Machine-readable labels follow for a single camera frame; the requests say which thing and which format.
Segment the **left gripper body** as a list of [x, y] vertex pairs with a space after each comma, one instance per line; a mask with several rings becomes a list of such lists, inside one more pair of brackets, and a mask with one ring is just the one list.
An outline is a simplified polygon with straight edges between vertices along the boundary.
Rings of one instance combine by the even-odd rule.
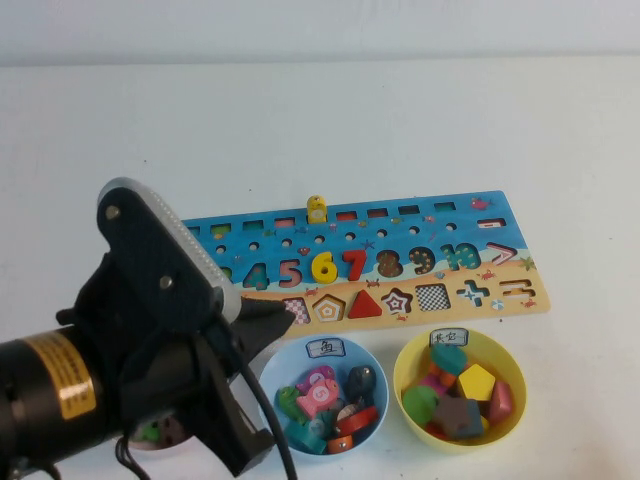
[[[194, 342], [206, 341], [224, 361], [229, 332], [159, 334], [144, 339], [129, 332], [107, 337], [108, 432], [133, 434], [138, 426], [171, 413], [192, 431], [192, 402], [198, 389]], [[229, 382], [241, 372], [226, 371]]]

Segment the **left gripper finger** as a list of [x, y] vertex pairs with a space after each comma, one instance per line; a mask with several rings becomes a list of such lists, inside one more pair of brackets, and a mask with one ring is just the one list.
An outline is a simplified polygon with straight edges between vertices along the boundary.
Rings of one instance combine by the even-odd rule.
[[294, 322], [294, 314], [283, 301], [241, 298], [239, 316], [229, 326], [230, 346], [224, 354], [224, 369], [239, 371], [268, 346], [279, 340]]
[[240, 476], [264, 459], [275, 440], [247, 419], [212, 347], [197, 339], [194, 353], [198, 389], [192, 402], [192, 431], [232, 475]]

